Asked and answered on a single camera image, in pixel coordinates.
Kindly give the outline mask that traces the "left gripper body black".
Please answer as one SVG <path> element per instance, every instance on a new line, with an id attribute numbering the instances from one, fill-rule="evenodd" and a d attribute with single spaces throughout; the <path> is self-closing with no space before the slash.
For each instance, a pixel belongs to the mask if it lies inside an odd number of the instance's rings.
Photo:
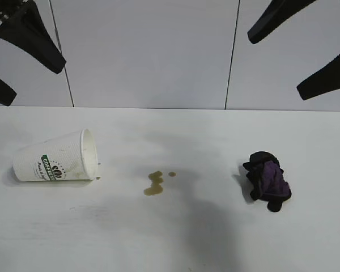
<path id="1" fill-rule="evenodd" d="M 2 28 L 18 29 L 31 24 L 28 1 L 1 1 L 0 22 Z"/>

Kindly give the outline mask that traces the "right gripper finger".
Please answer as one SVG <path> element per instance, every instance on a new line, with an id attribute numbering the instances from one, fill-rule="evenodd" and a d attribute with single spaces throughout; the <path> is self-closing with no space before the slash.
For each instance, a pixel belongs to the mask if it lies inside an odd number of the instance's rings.
<path id="1" fill-rule="evenodd" d="M 340 54 L 321 70 L 315 72 L 298 86 L 303 100 L 308 100 L 340 89 Z"/>
<path id="2" fill-rule="evenodd" d="M 260 42 L 282 23 L 311 3 L 312 0 L 272 0 L 261 17 L 247 32 L 249 41 L 252 44 Z"/>

